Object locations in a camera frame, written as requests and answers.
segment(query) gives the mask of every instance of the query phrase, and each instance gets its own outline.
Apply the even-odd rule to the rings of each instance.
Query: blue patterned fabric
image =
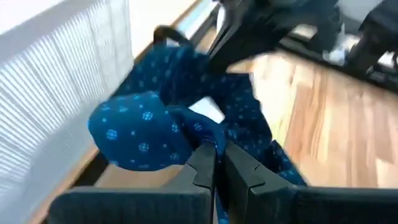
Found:
[[[155,46],[115,96],[90,116],[88,128],[98,149],[124,169],[159,170],[184,164],[203,141],[216,146],[221,162],[229,139],[271,171],[305,185],[284,150],[272,141],[249,75],[209,75],[207,62],[207,55],[191,47]],[[221,124],[188,109],[205,96],[224,113]],[[227,223],[226,211],[216,201],[219,222]]]

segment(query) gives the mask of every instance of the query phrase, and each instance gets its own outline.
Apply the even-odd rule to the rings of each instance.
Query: window blind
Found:
[[[128,0],[59,2],[0,45],[0,223],[25,223],[92,146],[90,113],[133,66]]]

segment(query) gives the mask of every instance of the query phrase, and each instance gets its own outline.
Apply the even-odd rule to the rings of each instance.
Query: white blinds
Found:
[[[66,0],[0,35],[0,223],[25,223],[132,68],[128,0]]]

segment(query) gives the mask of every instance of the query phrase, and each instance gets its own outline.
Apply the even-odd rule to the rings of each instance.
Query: blue cloth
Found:
[[[272,141],[249,75],[209,75],[208,60],[191,47],[155,46],[115,96],[90,116],[88,127],[98,149],[124,169],[159,170],[184,164],[203,141],[216,146],[221,162],[229,139],[271,171],[305,185],[283,149]],[[205,96],[224,113],[221,124],[188,109]],[[217,212],[219,222],[227,223],[219,200]]]

